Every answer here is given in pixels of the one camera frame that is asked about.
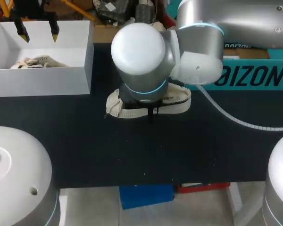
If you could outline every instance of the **black table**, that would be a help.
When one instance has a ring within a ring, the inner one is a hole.
[[[104,119],[121,80],[109,44],[96,44],[92,95],[0,98],[0,126],[35,136],[47,149],[60,188],[265,180],[283,132],[240,126],[198,91],[189,111]],[[283,126],[283,91],[213,91],[226,111],[249,123]]]

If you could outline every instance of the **teal sign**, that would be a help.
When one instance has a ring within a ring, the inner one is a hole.
[[[283,90],[283,50],[268,50],[270,59],[226,59],[218,81],[206,90]],[[187,85],[191,90],[195,86]]]

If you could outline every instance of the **blue box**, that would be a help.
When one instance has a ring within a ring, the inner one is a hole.
[[[225,59],[220,79],[206,90],[283,90],[283,50],[235,49],[240,59]],[[186,85],[198,90],[193,85]]]
[[[169,202],[174,199],[172,185],[120,186],[119,196],[124,210]]]

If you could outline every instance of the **white box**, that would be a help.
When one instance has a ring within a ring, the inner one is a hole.
[[[25,42],[13,22],[0,23],[0,97],[90,94],[93,25],[90,21],[58,21],[54,42],[48,21],[24,22]],[[25,57],[49,55],[64,68],[10,69]]]

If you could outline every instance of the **gray metal robot link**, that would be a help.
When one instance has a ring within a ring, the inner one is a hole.
[[[111,54],[132,97],[151,103],[166,93],[169,76],[192,85],[217,81],[224,42],[283,48],[283,0],[183,0],[176,30],[130,24]]]

